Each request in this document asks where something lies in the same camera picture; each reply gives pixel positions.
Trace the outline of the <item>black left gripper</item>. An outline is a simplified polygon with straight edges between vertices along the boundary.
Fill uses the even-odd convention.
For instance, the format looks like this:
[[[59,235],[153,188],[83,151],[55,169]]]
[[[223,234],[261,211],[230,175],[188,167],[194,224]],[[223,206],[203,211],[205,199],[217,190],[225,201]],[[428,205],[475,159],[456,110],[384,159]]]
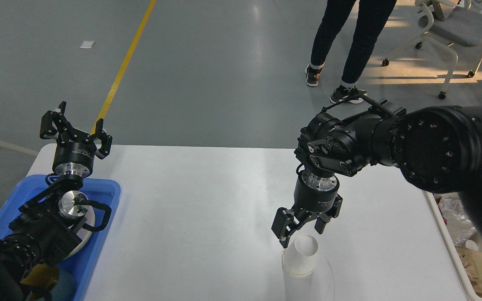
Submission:
[[[90,142],[74,142],[72,126],[65,118],[67,102],[62,101],[57,110],[48,110],[41,118],[40,139],[55,140],[56,150],[52,171],[59,176],[70,174],[83,179],[92,175],[95,155],[99,159],[109,156],[113,138],[103,129],[104,119],[96,121]],[[101,141],[97,148],[94,141]]]

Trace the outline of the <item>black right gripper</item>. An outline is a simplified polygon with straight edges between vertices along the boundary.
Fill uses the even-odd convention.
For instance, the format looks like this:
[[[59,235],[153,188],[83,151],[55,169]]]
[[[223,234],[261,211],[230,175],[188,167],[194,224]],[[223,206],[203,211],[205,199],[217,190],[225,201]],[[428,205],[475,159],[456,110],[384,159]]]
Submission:
[[[291,236],[306,224],[310,215],[316,218],[315,231],[323,234],[331,219],[340,214],[343,198],[338,194],[339,188],[336,176],[321,178],[307,169],[300,172],[293,193],[293,207],[278,208],[271,226],[283,248],[288,247]]]

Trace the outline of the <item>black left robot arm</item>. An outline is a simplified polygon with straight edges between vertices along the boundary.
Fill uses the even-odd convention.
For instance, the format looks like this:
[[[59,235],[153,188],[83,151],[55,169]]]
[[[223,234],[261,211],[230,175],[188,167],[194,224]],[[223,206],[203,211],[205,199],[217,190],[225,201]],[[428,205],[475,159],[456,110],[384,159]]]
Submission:
[[[52,294],[23,284],[38,264],[55,267],[82,242],[78,231],[99,232],[107,227],[112,209],[80,192],[92,175],[94,158],[109,155],[112,137],[98,119],[93,134],[74,128],[65,118],[66,102],[41,119],[41,139],[56,141],[52,175],[46,189],[19,207],[20,215],[8,226],[12,233],[0,238],[0,301],[25,301],[33,293],[47,301]]]

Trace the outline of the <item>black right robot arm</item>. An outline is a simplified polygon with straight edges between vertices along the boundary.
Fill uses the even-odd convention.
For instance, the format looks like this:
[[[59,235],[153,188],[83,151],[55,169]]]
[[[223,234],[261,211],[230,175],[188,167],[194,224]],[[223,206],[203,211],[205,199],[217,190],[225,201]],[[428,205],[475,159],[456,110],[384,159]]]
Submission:
[[[482,235],[482,105],[442,105],[408,113],[386,99],[357,94],[370,107],[340,120],[329,107],[300,131],[300,162],[290,209],[280,207],[272,231],[283,248],[306,223],[322,234],[338,217],[336,175],[352,177],[367,165],[400,169],[407,182],[431,193],[456,192]]]

